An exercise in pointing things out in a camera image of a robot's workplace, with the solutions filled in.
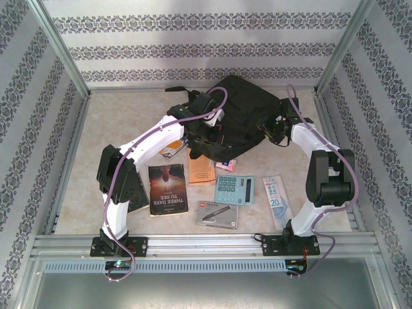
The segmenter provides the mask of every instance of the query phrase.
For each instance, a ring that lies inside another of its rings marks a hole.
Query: book
[[[183,164],[149,166],[150,215],[188,212]]]
[[[189,185],[214,185],[216,175],[214,174],[214,162],[204,155],[197,159],[189,156]]]
[[[166,160],[170,160],[171,158],[176,156],[183,148],[185,148],[188,142],[189,141],[187,140],[187,138],[182,137],[181,139],[176,140],[164,147],[160,151],[160,154],[164,156]]]

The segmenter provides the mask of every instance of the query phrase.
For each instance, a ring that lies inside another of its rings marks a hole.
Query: orange booklet
[[[192,160],[189,156],[189,185],[214,185],[216,175],[214,174],[214,162],[201,155]]]

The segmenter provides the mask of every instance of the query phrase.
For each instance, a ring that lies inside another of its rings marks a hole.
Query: small box
[[[236,230],[238,228],[238,212],[239,207],[237,205],[201,201],[196,223],[208,227]]]
[[[229,162],[223,162],[223,163],[216,163],[216,167],[218,169],[224,169],[225,171],[232,172],[234,171],[234,166],[236,165],[236,160],[231,160]]]

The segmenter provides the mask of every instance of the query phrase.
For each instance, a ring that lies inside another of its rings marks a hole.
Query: calculator keypad
[[[245,185],[242,177],[219,176],[217,181],[216,202],[245,204],[244,189],[239,191],[239,187]]]

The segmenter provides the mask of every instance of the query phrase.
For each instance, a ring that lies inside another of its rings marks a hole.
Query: three days to see book
[[[187,212],[183,164],[149,166],[150,215]]]

